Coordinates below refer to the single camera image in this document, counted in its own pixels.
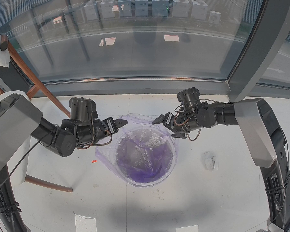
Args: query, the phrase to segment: robotic arm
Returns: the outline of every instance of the robotic arm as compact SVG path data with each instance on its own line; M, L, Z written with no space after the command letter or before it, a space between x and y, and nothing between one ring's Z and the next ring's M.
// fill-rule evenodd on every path
M269 232L290 231L290 172L284 145L285 135L276 116L263 98L235 103L201 102L193 87L178 93L182 103L178 113L160 115L153 124L162 123L173 137L186 138L193 130L215 125L239 125L254 163L263 176L270 217Z
M0 101L0 218L8 232L30 232L20 216L10 180L4 183L9 175L8 161L30 135L50 151L67 157L75 148L84 149L97 145L104 137L112 138L128 123L113 118L99 120L91 99L71 98L69 106L71 116L59 127L43 118L42 112L22 95L14 93Z

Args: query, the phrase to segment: white floor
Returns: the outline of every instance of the white floor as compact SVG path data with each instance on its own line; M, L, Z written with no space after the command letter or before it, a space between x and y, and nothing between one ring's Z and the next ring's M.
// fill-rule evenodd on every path
M100 119L128 113L157 116L179 105L176 95L84 97L96 102ZM225 96L207 98L228 101ZM66 107L69 99L59 98ZM266 100L290 147L290 100ZM52 123L60 125L67 118L47 98L32 102ZM30 183L13 187L22 218L32 232L75 232L74 214L95 218L98 232L175 232L193 225L201 232L254 232L266 227L269 211L262 176L238 126L202 129L197 141L179 140L179 145L173 172L151 188L133 187L101 162L92 163L96 160L94 147L62 158L37 145L29 155L27 174L72 186L74 191L65 193ZM217 155L217 171L203 167L201 155L206 151Z

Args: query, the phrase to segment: purple plastic bag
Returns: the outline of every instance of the purple plastic bag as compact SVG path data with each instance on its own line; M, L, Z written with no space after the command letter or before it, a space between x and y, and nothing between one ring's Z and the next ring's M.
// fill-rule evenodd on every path
M119 118L126 119L128 124L113 135L111 144L97 147L96 157L137 187L153 186L166 179L177 161L176 140L163 126L152 125L154 118L138 114Z

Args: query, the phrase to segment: gray window frame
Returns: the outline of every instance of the gray window frame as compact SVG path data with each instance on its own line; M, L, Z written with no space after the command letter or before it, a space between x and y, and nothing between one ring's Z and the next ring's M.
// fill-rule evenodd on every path
M246 44L225 81L194 78L100 78L45 83L56 96L86 94L176 94L197 87L201 94L228 95L231 102L246 96L290 98L290 88L263 85L258 81L278 53L290 31L290 0L263 0L258 18ZM15 65L11 76L0 73L7 90L28 91L30 83ZM44 96L38 92L35 97Z

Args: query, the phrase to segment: translucent plastic bag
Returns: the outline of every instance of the translucent plastic bag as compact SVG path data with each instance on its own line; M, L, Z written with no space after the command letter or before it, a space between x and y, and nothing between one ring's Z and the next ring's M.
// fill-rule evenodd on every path
M154 118L139 114L119 118L128 124L113 135L112 143L97 147L96 157L133 186L149 187L166 179L177 161L177 141L162 125L152 125Z

